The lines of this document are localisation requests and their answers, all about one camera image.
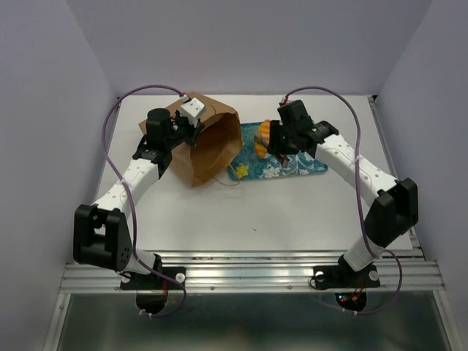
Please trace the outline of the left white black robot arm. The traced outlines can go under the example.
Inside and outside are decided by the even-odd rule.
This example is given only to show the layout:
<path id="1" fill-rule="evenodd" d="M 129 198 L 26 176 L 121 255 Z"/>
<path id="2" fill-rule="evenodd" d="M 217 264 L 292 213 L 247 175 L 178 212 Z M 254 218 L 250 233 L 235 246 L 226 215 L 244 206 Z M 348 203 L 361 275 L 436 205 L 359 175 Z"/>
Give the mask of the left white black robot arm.
<path id="1" fill-rule="evenodd" d="M 137 249 L 136 205 L 162 177 L 172 151 L 185 143 L 193 146 L 203 131 L 205 105 L 198 99 L 182 104 L 174 113 L 164 108 L 150 110 L 146 133 L 124 173 L 91 205 L 80 205 L 74 216 L 73 257 L 77 263 L 106 268 L 116 273 L 136 273 L 147 288 L 162 282 L 158 255 Z"/>

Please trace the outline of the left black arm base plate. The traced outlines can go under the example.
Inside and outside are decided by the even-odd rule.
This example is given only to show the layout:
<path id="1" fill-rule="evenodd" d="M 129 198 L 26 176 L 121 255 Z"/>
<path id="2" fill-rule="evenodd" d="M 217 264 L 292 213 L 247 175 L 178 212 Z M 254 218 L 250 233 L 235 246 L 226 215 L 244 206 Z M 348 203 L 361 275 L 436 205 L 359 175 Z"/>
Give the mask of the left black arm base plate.
<path id="1" fill-rule="evenodd" d="M 163 267 L 162 273 L 171 279 L 176 279 L 178 274 L 186 275 L 186 268 L 183 266 Z M 129 279 L 121 278 L 120 289 L 123 291 L 136 290 L 182 290 L 176 283 L 164 283 L 163 279 L 150 273 L 142 275 L 139 273 L 125 273 Z"/>

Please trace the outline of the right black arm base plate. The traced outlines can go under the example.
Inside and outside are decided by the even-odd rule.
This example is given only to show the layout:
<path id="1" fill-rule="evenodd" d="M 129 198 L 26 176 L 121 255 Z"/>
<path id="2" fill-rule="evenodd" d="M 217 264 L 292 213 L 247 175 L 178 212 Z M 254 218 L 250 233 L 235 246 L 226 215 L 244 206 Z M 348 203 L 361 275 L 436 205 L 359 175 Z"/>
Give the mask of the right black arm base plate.
<path id="1" fill-rule="evenodd" d="M 359 272 L 339 265 L 318 265 L 313 267 L 309 286 L 320 291 L 328 289 L 345 291 L 356 287 L 377 288 L 381 284 L 375 265 L 370 265 Z"/>

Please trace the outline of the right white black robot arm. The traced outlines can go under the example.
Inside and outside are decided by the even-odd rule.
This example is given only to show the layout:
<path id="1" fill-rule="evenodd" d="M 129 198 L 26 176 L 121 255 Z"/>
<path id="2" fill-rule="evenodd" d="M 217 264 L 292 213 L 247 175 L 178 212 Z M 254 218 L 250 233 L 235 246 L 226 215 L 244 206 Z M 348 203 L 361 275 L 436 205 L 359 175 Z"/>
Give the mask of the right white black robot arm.
<path id="1" fill-rule="evenodd" d="M 280 119 L 270 123 L 268 152 L 289 156 L 303 152 L 339 175 L 356 192 L 363 234 L 339 259 L 337 279 L 353 285 L 384 250 L 418 223 L 418 186 L 410 178 L 399 180 L 361 156 L 327 121 L 313 122 L 300 100 L 283 102 Z"/>

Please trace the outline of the small fake croissant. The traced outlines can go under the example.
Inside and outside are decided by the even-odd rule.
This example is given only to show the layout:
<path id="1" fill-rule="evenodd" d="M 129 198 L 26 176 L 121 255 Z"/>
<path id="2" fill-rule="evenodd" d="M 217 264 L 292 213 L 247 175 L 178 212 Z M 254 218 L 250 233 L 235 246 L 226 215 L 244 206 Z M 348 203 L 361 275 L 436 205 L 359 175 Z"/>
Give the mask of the small fake croissant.
<path id="1" fill-rule="evenodd" d="M 260 159 L 264 159 L 268 155 L 268 145 L 270 142 L 271 121 L 263 121 L 254 134 L 254 149 Z"/>

